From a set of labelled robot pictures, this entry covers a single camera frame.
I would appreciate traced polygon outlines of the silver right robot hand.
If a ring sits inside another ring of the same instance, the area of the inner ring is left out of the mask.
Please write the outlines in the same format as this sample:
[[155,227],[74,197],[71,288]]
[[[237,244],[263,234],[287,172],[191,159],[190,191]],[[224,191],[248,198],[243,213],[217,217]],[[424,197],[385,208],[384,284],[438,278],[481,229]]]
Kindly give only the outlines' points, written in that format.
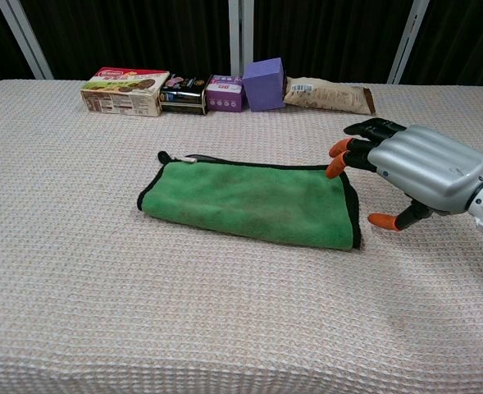
[[440,215],[469,213],[483,232],[483,153],[424,126],[372,118],[344,130],[329,151],[330,179],[346,167],[374,172],[411,200],[397,215],[372,213],[371,224],[401,231]]

